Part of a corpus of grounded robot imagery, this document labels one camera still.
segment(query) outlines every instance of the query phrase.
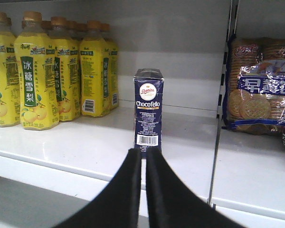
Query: nutrition label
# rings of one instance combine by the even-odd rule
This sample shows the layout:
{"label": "nutrition label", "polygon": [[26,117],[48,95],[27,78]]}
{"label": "nutrition label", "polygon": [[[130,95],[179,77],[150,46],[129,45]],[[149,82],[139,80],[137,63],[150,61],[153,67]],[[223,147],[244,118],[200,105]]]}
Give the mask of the nutrition label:
{"label": "nutrition label", "polygon": [[69,65],[70,68],[70,84],[76,84],[78,82],[78,69],[77,69],[77,64],[70,64]]}
{"label": "nutrition label", "polygon": [[53,74],[53,66],[45,65],[44,70],[46,73],[46,88],[55,87],[55,79]]}
{"label": "nutrition label", "polygon": [[6,63],[6,85],[17,86],[19,85],[19,76],[16,63]]}

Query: round logo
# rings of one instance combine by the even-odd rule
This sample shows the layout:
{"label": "round logo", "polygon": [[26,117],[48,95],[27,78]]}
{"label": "round logo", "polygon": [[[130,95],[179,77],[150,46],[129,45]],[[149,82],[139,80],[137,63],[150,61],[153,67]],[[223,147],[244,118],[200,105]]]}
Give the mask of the round logo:
{"label": "round logo", "polygon": [[156,96],[156,87],[151,83],[145,83],[139,88],[139,94],[145,101],[153,100]]}

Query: yellow bottle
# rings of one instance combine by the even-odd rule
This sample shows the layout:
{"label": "yellow bottle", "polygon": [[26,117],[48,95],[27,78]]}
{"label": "yellow bottle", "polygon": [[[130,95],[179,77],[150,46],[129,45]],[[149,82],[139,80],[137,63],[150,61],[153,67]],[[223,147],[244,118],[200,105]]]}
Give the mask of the yellow bottle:
{"label": "yellow bottle", "polygon": [[41,28],[46,32],[47,35],[49,35],[50,31],[52,30],[51,21],[43,20],[41,22]]}
{"label": "yellow bottle", "polygon": [[14,41],[6,14],[0,12],[0,127],[19,124],[19,78]]}
{"label": "yellow bottle", "polygon": [[55,46],[55,87],[61,122],[72,121],[80,116],[78,90],[78,46],[69,36],[64,17],[51,18],[49,33]]}
{"label": "yellow bottle", "polygon": [[24,129],[46,130],[56,126],[54,60],[51,39],[41,28],[41,13],[24,12],[25,27],[15,40],[20,81],[20,121]]}
{"label": "yellow bottle", "polygon": [[110,36],[110,25],[101,24],[101,35],[109,46],[110,50],[110,64],[108,71],[109,82],[109,97],[110,97],[110,109],[118,107],[118,77],[117,77],[117,58],[118,58],[118,46]]}
{"label": "yellow bottle", "polygon": [[[67,29],[70,37],[76,42],[77,47],[79,49],[79,45],[81,42],[81,38],[79,38],[79,34],[76,30],[77,22],[73,20],[67,21]],[[81,99],[81,70],[80,70],[80,55],[78,52],[78,93],[79,93],[79,100]]]}
{"label": "yellow bottle", "polygon": [[83,38],[86,36],[87,33],[87,24],[84,23],[77,23],[77,34],[78,34],[78,38],[79,40],[83,40]]}
{"label": "yellow bottle", "polygon": [[82,115],[101,117],[110,112],[108,89],[109,49],[100,34],[100,22],[87,22],[80,44]]}
{"label": "yellow bottle", "polygon": [[81,39],[79,38],[79,34],[77,33],[76,27],[77,27],[77,22],[76,21],[73,21],[73,20],[68,20],[67,21],[67,31],[68,31],[70,37],[73,40],[77,41],[77,43],[79,45]]}

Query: barcode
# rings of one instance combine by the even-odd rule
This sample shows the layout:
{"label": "barcode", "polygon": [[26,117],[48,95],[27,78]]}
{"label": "barcode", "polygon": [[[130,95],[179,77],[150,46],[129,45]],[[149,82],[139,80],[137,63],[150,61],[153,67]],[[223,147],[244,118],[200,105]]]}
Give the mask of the barcode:
{"label": "barcode", "polygon": [[113,94],[112,105],[117,104],[117,94]]}
{"label": "barcode", "polygon": [[94,100],[85,100],[82,109],[88,113],[94,113]]}
{"label": "barcode", "polygon": [[141,146],[158,146],[158,135],[157,136],[144,136],[144,135],[138,134],[136,143]]}

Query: dark blue carton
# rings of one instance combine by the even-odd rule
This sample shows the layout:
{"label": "dark blue carton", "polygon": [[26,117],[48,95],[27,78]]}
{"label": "dark blue carton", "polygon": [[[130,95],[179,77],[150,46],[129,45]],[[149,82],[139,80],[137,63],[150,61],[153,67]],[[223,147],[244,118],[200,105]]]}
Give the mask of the dark blue carton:
{"label": "dark blue carton", "polygon": [[143,158],[146,158],[148,147],[162,149],[163,82],[158,69],[138,69],[134,76],[134,147],[141,150]]}

